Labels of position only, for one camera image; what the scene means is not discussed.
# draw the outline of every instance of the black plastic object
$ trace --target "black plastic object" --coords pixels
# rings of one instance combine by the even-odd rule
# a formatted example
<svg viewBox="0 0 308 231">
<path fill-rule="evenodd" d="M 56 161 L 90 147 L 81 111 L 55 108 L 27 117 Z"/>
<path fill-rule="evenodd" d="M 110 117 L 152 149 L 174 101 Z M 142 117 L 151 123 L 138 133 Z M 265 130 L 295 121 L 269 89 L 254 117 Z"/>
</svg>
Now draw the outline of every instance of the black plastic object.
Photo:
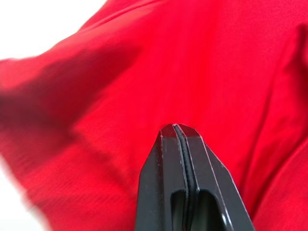
<svg viewBox="0 0 308 231">
<path fill-rule="evenodd" d="M 135 231 L 254 231 L 229 171 L 187 126 L 159 131 L 140 173 Z"/>
</svg>

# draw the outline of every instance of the red fabric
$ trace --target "red fabric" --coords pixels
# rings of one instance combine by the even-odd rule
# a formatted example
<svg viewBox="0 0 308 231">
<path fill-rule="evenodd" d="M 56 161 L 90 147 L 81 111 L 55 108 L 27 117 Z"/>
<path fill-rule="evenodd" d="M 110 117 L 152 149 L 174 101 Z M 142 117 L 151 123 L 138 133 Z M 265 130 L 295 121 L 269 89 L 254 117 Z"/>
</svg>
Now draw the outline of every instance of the red fabric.
<svg viewBox="0 0 308 231">
<path fill-rule="evenodd" d="M 183 123 L 257 231 L 307 230 L 307 25 L 306 0 L 109 0 L 48 52 L 0 63 L 1 154 L 54 230 L 132 231 L 156 135 Z"/>
</svg>

